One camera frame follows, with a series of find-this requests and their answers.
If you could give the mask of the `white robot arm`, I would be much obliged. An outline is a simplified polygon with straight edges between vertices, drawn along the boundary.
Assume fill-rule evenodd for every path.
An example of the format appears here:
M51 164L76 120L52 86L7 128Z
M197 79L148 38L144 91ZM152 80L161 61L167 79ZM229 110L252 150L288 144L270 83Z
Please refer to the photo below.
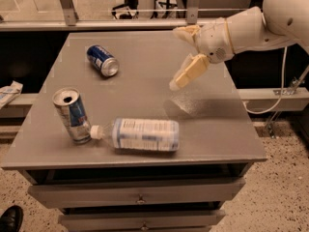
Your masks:
M232 59L244 51L265 51L292 44L309 53L309 0L264 0L227 18L173 30L197 50L188 55L169 87L177 91L202 75L211 64Z

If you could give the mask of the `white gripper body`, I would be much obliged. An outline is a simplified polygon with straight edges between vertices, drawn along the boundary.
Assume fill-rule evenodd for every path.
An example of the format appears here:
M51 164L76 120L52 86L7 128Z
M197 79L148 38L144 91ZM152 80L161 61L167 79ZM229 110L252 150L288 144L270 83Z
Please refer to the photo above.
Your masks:
M228 61L235 55L227 20L223 17L201 26L195 44L198 52L213 64Z

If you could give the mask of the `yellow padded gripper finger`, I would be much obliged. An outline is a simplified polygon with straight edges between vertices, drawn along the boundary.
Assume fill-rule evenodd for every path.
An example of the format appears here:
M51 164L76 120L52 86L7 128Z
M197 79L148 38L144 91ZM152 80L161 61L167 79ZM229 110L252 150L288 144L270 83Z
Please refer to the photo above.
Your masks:
M173 34L176 38L195 45L195 37L200 32L201 27L199 25L189 25L184 27L177 27L173 30Z
M193 56L189 54L183 61L181 68L174 74L169 83L172 91L178 91L201 76L209 67L210 61L204 54Z

